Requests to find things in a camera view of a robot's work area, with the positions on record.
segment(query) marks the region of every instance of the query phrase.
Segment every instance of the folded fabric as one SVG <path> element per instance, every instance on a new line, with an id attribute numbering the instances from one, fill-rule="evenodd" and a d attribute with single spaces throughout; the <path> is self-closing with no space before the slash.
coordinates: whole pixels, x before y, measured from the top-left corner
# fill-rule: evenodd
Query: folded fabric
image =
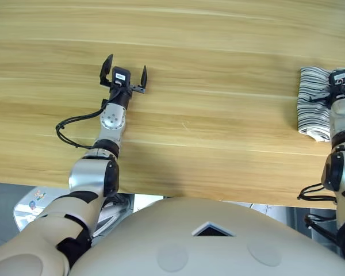
<path id="1" fill-rule="evenodd" d="M 320 67 L 302 67 L 297 100 L 299 133 L 316 141 L 329 142 L 329 109 L 324 101 L 311 102 L 311 97 L 325 93 L 329 87 L 330 71 Z"/>

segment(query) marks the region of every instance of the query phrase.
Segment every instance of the sticker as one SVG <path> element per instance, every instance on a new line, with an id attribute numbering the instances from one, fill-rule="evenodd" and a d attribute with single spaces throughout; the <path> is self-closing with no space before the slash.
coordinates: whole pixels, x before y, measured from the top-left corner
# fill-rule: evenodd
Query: sticker
<path id="1" fill-rule="evenodd" d="M 334 76 L 334 80 L 336 80 L 336 81 L 338 81 L 339 79 L 343 79 L 343 78 L 345 78 L 345 73 L 342 73 L 342 74 L 339 74 L 339 75 L 336 75 L 336 76 Z"/>
<path id="2" fill-rule="evenodd" d="M 36 193 L 35 193 L 35 197 L 36 197 L 36 201 L 40 201 L 40 200 L 43 200 L 43 198 L 45 197 L 45 195 L 46 195 L 46 193 L 42 193 L 41 194 L 41 191 L 40 190 L 38 190 L 38 191 L 36 191 Z"/>
<path id="3" fill-rule="evenodd" d="M 121 79 L 122 81 L 125 80 L 125 76 L 124 76 L 124 75 L 121 75 L 121 74 L 118 74 L 118 73 L 115 74 L 115 77 L 116 77 L 117 79 Z"/>
<path id="4" fill-rule="evenodd" d="M 34 202 L 34 200 L 31 200 L 28 204 L 28 206 L 30 207 L 31 210 L 35 210 L 36 208 L 36 203 Z"/>

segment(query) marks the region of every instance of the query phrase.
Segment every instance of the floor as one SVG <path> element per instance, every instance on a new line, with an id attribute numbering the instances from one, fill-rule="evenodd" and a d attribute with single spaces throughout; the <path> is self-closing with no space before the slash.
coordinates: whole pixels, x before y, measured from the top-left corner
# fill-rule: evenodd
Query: floor
<path id="1" fill-rule="evenodd" d="M 14 206 L 33 189 L 32 186 L 23 185 L 11 185 L 0 183 L 0 245 L 6 241 L 12 239 L 15 235 L 19 233 L 18 228 L 14 222 L 13 209 Z M 153 201 L 153 199 L 147 199 L 144 197 L 143 200 L 134 200 L 135 211 L 141 209 L 149 204 L 148 200 Z M 251 204 L 251 203 L 238 203 L 231 202 L 233 204 L 240 204 L 248 208 L 257 210 L 263 214 L 266 214 L 292 228 L 303 233 L 311 239 L 328 247 L 330 250 L 338 252 L 337 248 L 331 244 L 328 240 L 321 237 L 317 233 L 312 232 L 304 226 L 303 217 L 306 213 L 312 212 L 317 213 L 322 216 L 331 216 L 333 210 L 320 210 L 320 209 L 306 209 L 306 208 L 290 208 L 284 206 L 274 206 L 274 205 L 263 205 L 263 204 Z M 336 231 L 335 223 L 328 225 L 323 225 L 330 231 Z"/>
<path id="2" fill-rule="evenodd" d="M 19 233 L 13 210 L 18 201 L 33 187 L 0 183 L 0 245 Z"/>

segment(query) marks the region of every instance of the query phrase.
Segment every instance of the black cable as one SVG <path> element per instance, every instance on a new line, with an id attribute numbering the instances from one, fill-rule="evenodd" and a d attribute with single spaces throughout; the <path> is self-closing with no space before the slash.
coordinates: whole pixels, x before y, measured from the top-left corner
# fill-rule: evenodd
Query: black cable
<path id="1" fill-rule="evenodd" d="M 72 145 L 76 148 L 86 148 L 88 150 L 91 149 L 92 146 L 90 146 L 90 145 L 81 145 L 81 144 L 78 144 L 78 143 L 74 142 L 73 140 L 69 139 L 64 134 L 62 134 L 61 130 L 65 129 L 65 126 L 67 124 L 71 124 L 72 122 L 83 121 L 83 120 L 87 120 L 87 119 L 91 119 L 91 118 L 99 116 L 105 110 L 108 103 L 111 102 L 112 100 L 114 100 L 117 96 L 119 96 L 119 94 L 121 93 L 121 90 L 122 90 L 122 88 L 120 86 L 117 86 L 116 92 L 113 93 L 112 97 L 108 101 L 106 101 L 98 111 L 90 113 L 90 114 L 86 114 L 86 115 L 70 117 L 68 119 L 65 119 L 65 120 L 59 122 L 55 127 L 56 135 L 58 136 L 58 138 L 61 141 L 63 141 L 64 143 Z"/>
<path id="2" fill-rule="evenodd" d="M 336 220 L 336 215 L 333 215 L 332 217 L 324 217 L 320 216 L 319 214 L 309 213 L 306 216 L 315 223 L 328 223 Z"/>
<path id="3" fill-rule="evenodd" d="M 314 229 L 316 232 L 318 232 L 320 235 L 324 236 L 326 239 L 330 240 L 334 244 L 338 246 L 337 238 L 336 235 L 331 233 L 330 231 L 324 229 L 323 227 L 317 225 L 309 216 L 304 217 L 305 221 L 305 226 L 306 227 L 311 227 Z"/>
<path id="4" fill-rule="evenodd" d="M 304 189 L 302 189 L 300 191 L 300 194 L 298 195 L 297 199 L 298 200 L 306 200 L 306 201 L 333 201 L 336 202 L 336 197 L 330 196 L 330 195 L 305 195 L 308 193 L 314 193 L 316 191 L 322 191 L 324 189 L 324 187 L 320 187 L 322 186 L 322 183 L 318 183 L 318 184 L 314 184 L 314 185 L 310 185 Z"/>

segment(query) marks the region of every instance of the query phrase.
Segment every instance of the striped towel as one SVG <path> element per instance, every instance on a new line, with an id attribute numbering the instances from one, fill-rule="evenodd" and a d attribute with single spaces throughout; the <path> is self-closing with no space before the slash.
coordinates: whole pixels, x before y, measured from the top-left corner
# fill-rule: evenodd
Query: striped towel
<path id="1" fill-rule="evenodd" d="M 311 102 L 310 97 L 321 96 L 329 88 L 330 71 L 308 66 L 300 71 L 297 101 L 299 133 L 309 135 L 317 142 L 329 142 L 329 109 L 325 101 Z"/>

